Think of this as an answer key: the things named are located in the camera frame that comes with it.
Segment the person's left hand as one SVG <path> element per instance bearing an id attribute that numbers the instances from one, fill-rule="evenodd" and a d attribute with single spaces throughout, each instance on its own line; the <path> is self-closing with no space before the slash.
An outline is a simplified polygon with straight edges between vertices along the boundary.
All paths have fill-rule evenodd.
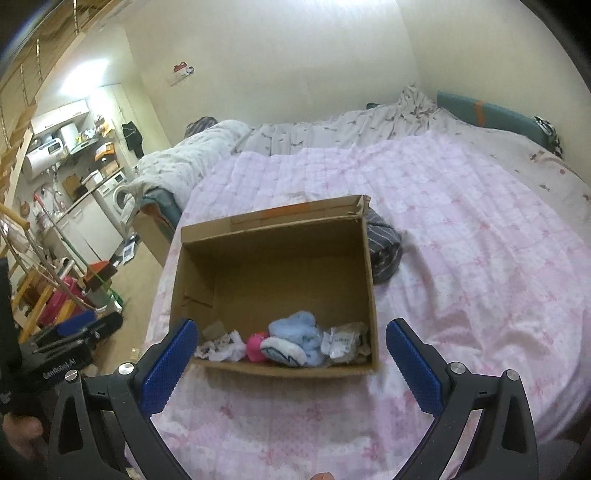
<path id="1" fill-rule="evenodd" d="M 37 461 L 42 457 L 39 442 L 43 438 L 43 425 L 39 419 L 8 413 L 2 428 L 11 448 L 25 460 Z"/>

